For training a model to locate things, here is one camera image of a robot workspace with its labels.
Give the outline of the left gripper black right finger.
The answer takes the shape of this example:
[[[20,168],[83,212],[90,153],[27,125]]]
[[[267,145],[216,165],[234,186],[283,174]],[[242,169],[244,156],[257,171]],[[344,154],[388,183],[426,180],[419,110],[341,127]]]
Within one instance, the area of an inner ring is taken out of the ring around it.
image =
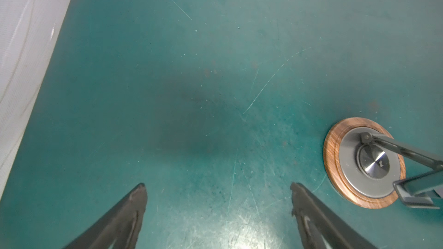
[[[305,249],[374,249],[303,184],[293,182],[292,215]]]

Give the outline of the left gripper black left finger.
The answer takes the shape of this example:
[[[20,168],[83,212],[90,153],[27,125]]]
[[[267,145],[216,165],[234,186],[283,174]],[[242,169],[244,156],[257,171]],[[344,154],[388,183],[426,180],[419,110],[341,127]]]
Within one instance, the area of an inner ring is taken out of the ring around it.
[[[65,246],[66,249],[133,249],[142,228],[148,202],[140,183],[96,223]]]

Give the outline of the phone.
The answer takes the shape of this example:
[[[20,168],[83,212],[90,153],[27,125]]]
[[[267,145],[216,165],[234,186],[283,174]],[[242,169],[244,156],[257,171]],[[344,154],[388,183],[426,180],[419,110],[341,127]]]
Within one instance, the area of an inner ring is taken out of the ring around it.
[[[440,209],[433,199],[442,199],[436,190],[443,189],[443,171],[425,174],[393,182],[401,202],[415,209]]]

